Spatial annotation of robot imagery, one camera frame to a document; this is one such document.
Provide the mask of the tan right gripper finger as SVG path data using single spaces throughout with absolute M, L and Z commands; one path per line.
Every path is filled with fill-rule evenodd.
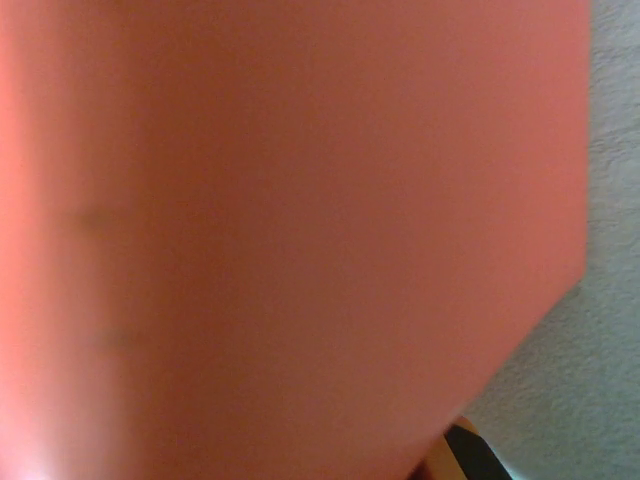
M 467 418 L 458 418 L 431 445 L 414 480 L 510 480 L 510 473 Z

